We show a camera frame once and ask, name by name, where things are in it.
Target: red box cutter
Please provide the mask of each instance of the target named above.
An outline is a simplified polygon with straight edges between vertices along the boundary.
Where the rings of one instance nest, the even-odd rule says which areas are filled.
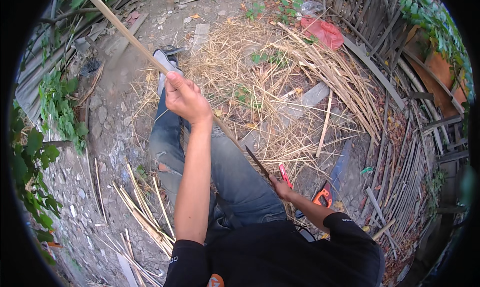
[[[278,168],[280,169],[280,172],[282,173],[282,179],[284,181],[286,181],[286,183],[288,184],[288,186],[293,189],[293,185],[292,183],[290,182],[289,180],[289,176],[287,176],[287,172],[285,171],[285,166],[283,165],[283,163],[279,163],[278,164]]]

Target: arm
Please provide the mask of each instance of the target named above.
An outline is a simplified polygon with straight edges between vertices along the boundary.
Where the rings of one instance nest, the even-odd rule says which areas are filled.
[[[312,224],[323,232],[330,234],[330,229],[324,226],[324,219],[330,214],[335,213],[335,211],[307,200],[302,195],[293,191],[288,186],[287,182],[278,181],[273,175],[270,175],[269,178],[273,182],[275,192],[280,198],[295,205],[295,207],[297,207],[297,209],[300,210]]]
[[[212,110],[200,88],[173,71],[166,75],[165,104],[191,125],[183,177],[175,203],[177,239],[203,244],[210,200]]]

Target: dirt ground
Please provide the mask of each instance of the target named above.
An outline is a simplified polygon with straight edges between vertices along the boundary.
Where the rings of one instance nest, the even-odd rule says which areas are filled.
[[[153,44],[154,49],[164,45],[186,46],[190,42],[185,39],[187,34],[193,35],[195,25],[206,23],[224,22],[226,17],[235,17],[244,14],[240,10],[241,2],[251,4],[258,0],[198,0],[186,4],[186,8],[175,9],[172,14],[166,14],[166,0],[137,0],[135,11],[149,13],[135,36],[147,49]],[[200,18],[184,23],[184,19],[198,14]],[[165,22],[159,24],[159,19],[166,16]],[[120,38],[120,33],[112,36],[101,35],[97,44],[105,49],[109,44]],[[190,52],[179,55],[179,59],[187,59]],[[70,69],[74,73],[79,69],[80,62],[74,62]],[[90,165],[85,155],[78,156],[71,148],[60,149],[57,162],[51,164],[45,171],[45,182],[53,191],[55,198],[63,203],[61,219],[54,219],[53,227],[56,228],[55,239],[63,248],[54,248],[52,253],[64,273],[74,286],[87,286],[87,280],[107,283],[111,286],[128,286],[123,275],[116,254],[100,239],[108,241],[106,235],[121,243],[120,234],[128,228],[135,260],[146,270],[158,274],[156,279],[163,283],[169,266],[169,258],[154,244],[150,236],[142,231],[121,198],[111,187],[112,181],[118,186],[122,185],[130,194],[133,187],[130,177],[125,169],[126,160],[136,168],[142,165],[147,172],[155,170],[155,164],[148,153],[148,136],[155,117],[155,109],[150,116],[132,116],[136,110],[137,93],[132,88],[131,82],[142,77],[142,69],[148,67],[147,61],[139,57],[131,45],[118,62],[115,69],[105,69],[98,86],[91,96],[91,111],[89,119],[89,151]],[[80,92],[90,89],[92,78],[81,78]],[[319,105],[325,105],[327,98]],[[369,185],[372,174],[360,172],[366,166],[375,167],[378,155],[378,146],[367,156],[370,137],[360,134],[351,138],[352,147],[350,159],[345,168],[344,179],[341,182],[337,200],[344,203],[346,213],[360,226],[365,223],[360,218],[365,194],[364,186]],[[341,151],[345,141],[327,146],[326,151]],[[319,161],[324,161],[322,170],[330,173],[338,156],[322,154]],[[91,187],[89,166],[93,170],[93,181],[96,182],[95,164],[97,158],[99,168],[99,181],[105,206],[108,225],[103,224],[102,214],[97,211]],[[304,195],[311,196],[318,185],[323,185],[324,178],[316,176],[311,170],[305,169],[297,178],[296,184],[301,186]],[[147,194],[152,206],[159,207],[155,194]],[[171,206],[167,212],[172,218]],[[166,228],[161,210],[152,211],[159,224]]]

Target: black strap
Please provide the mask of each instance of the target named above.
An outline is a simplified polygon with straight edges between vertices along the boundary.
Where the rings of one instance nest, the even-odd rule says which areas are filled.
[[[242,227],[242,224],[238,220],[237,217],[235,217],[235,214],[233,214],[232,209],[229,206],[229,203],[227,203],[226,200],[224,200],[218,192],[215,193],[215,198],[216,202],[220,206],[220,208],[223,210],[223,213],[225,214],[225,218],[230,221],[230,223],[233,225],[234,229],[239,229]]]

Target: forearm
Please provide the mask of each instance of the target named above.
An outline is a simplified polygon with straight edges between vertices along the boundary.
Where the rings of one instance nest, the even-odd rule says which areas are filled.
[[[324,226],[324,219],[335,211],[317,205],[296,192],[289,194],[287,200],[297,207],[297,209],[300,210],[317,228],[330,234],[330,229]]]
[[[192,126],[183,177],[175,203],[174,221],[178,240],[203,244],[207,234],[210,202],[210,146],[212,122]]]

